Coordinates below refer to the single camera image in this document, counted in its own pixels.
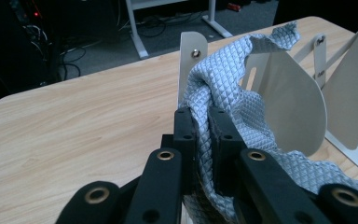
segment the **metal stand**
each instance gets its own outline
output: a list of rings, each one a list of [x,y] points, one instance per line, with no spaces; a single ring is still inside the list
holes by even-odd
[[[147,8],[147,7],[156,7],[161,5],[167,5],[177,2],[184,2],[186,0],[126,0],[127,4],[127,10],[129,13],[130,18],[130,24],[131,24],[131,38],[133,41],[133,44],[136,47],[136,50],[138,51],[138,55],[141,59],[148,58],[147,50],[144,46],[144,43],[142,43],[141,37],[138,35],[138,31],[136,29],[136,21],[135,17],[133,15],[133,11],[141,8]],[[209,0],[209,16],[204,16],[203,19],[211,25],[222,37],[227,38],[231,37],[232,34],[228,32],[225,28],[223,28],[220,24],[218,24],[214,20],[214,11],[215,11],[215,0]]]

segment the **wooden table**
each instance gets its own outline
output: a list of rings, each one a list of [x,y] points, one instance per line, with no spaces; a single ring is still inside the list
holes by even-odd
[[[329,58],[353,36],[318,18],[297,26],[302,38],[292,55],[325,33]],[[240,37],[213,42],[209,51]],[[311,71],[311,57],[302,65]],[[140,175],[161,135],[173,132],[178,74],[173,52],[0,100],[0,223],[54,223],[86,184],[123,186]],[[358,179],[358,167],[327,141],[310,158]]]

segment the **cable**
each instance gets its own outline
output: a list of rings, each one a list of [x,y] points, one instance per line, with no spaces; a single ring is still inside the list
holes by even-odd
[[[77,50],[79,48],[88,48],[88,47],[91,47],[91,46],[94,46],[94,45],[97,45],[101,42],[103,42],[101,39],[97,39],[87,45],[81,45],[77,42],[81,43],[81,39],[78,38],[78,37],[67,37],[65,38],[63,41],[62,41],[62,45],[64,46],[65,50],[60,54],[60,55],[63,55],[64,53],[69,53],[69,52],[72,52],[74,50]]]
[[[118,31],[120,32],[122,29],[126,28],[126,26],[128,25],[128,23],[130,22],[130,20],[127,20],[126,23],[124,23],[124,25],[122,25]]]
[[[63,66],[63,80],[67,80],[68,79],[68,69],[65,66],[65,63],[63,62],[63,56],[61,57],[61,63],[60,65]]]
[[[81,53],[81,55],[80,55],[80,56],[78,56],[77,58],[75,58],[75,59],[73,59],[73,60],[70,60],[70,61],[63,61],[63,62],[64,62],[64,63],[73,63],[73,62],[75,62],[75,61],[77,61],[77,60],[79,60],[79,59],[83,58],[83,57],[86,55],[86,52],[87,52],[87,51],[86,51],[86,49],[85,49],[85,48],[82,48],[82,47],[79,47],[79,48],[73,49],[73,50],[71,50],[71,51],[66,51],[66,52],[62,53],[62,57],[64,58],[66,54],[68,54],[68,53],[70,53],[70,52],[74,52],[74,51],[79,50],[79,49],[81,49],[81,50],[82,50],[82,53]]]
[[[65,64],[65,66],[73,66],[76,70],[77,70],[77,76],[78,77],[81,77],[81,71],[80,71],[80,68],[77,66],[77,65],[75,65],[75,64],[73,64],[73,63],[66,63]]]
[[[23,25],[22,28],[25,30],[25,33],[28,35],[30,42],[36,50],[42,56],[42,60],[46,62],[49,58],[48,55],[48,46],[52,43],[48,41],[48,36],[46,33],[36,25]]]
[[[181,16],[169,17],[167,19],[162,19],[162,18],[158,18],[157,16],[153,16],[152,20],[145,21],[140,27],[144,27],[146,29],[154,29],[157,27],[162,27],[162,30],[159,31],[155,35],[146,35],[146,34],[140,33],[139,31],[138,31],[138,34],[141,36],[144,36],[144,37],[156,37],[156,36],[164,33],[167,26],[182,25],[182,24],[189,23],[189,22],[194,21],[194,20],[198,19],[199,17],[201,17],[204,12],[205,11],[199,12],[199,15],[197,15],[193,19],[191,19],[191,18],[193,17],[193,15],[195,15],[195,13],[189,13],[189,14],[185,14],[185,15],[181,15]],[[182,18],[185,18],[185,19],[182,21],[175,21],[175,20],[182,19]]]
[[[120,25],[120,20],[121,20],[121,4],[120,4],[120,0],[117,0],[117,8],[118,8],[118,15],[117,15],[117,25],[116,27],[118,27]]]

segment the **fabric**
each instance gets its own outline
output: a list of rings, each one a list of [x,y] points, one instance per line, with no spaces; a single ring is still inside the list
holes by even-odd
[[[299,151],[285,153],[279,150],[274,134],[264,120],[263,99],[258,93],[243,90],[239,86],[249,54],[289,50],[299,38],[296,22],[293,21],[275,28],[271,35],[247,35],[232,42],[196,64],[190,71],[180,107],[190,107],[199,127],[196,160],[200,189],[184,199],[195,223],[211,222],[210,218],[215,216],[215,212],[227,222],[237,221],[233,199],[219,195],[213,189],[212,150],[207,116],[211,105],[224,109],[232,118],[245,144],[271,154],[300,187],[313,193],[317,193],[320,186],[327,183],[340,183],[358,189],[358,181],[345,176],[331,162],[309,161]],[[200,194],[205,194],[210,209],[208,204],[200,205],[203,203]]]

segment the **black cable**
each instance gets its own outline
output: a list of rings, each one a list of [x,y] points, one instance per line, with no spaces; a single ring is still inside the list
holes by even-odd
[[[73,64],[73,63],[66,63],[65,64],[65,66],[73,66],[76,70],[77,70],[77,76],[78,77],[81,77],[81,71],[80,71],[80,68],[77,66],[77,65],[75,65],[75,64]]]
[[[64,62],[64,63],[73,63],[73,62],[78,61],[78,60],[80,60],[81,58],[83,58],[83,57],[86,55],[86,52],[87,52],[87,51],[86,51],[85,48],[82,48],[82,47],[75,48],[75,49],[73,49],[73,50],[71,50],[71,51],[66,51],[66,52],[63,53],[62,57],[65,57],[66,54],[72,53],[72,52],[74,52],[74,51],[76,51],[76,50],[80,50],[80,49],[83,50],[83,52],[82,52],[82,54],[81,54],[80,56],[78,56],[77,58],[75,58],[75,59],[73,59],[73,60],[63,61],[63,62]]]
[[[79,48],[85,49],[85,48],[97,45],[101,42],[103,42],[101,39],[95,40],[95,39],[90,39],[90,38],[67,37],[62,40],[63,51],[62,51],[61,55],[63,55],[64,53],[74,51]]]
[[[60,64],[63,67],[63,80],[67,80],[68,79],[68,69],[65,66],[65,63],[63,62],[63,57],[64,55],[61,56],[61,61]]]
[[[191,19],[191,18],[193,17],[193,15],[195,15],[195,13],[190,13],[189,15],[185,15],[185,16],[182,15],[182,16],[170,17],[170,18],[165,19],[165,20],[154,16],[154,19],[144,22],[142,25],[140,25],[140,28],[144,27],[146,29],[154,29],[154,28],[162,26],[162,30],[160,30],[155,35],[146,35],[146,34],[140,33],[139,31],[138,31],[138,34],[141,35],[141,36],[144,36],[144,37],[156,37],[156,36],[161,35],[162,33],[164,33],[164,31],[166,30],[167,26],[182,25],[182,24],[189,23],[189,22],[194,21],[194,20],[198,19],[199,17],[201,17],[204,12],[205,11],[199,12],[199,15],[196,16],[193,19]],[[184,18],[184,17],[186,17],[186,19],[183,20],[183,21],[173,21],[173,20]]]
[[[23,25],[22,28],[30,38],[31,44],[42,56],[42,60],[46,62],[49,58],[48,49],[52,43],[48,40],[45,31],[33,24]]]

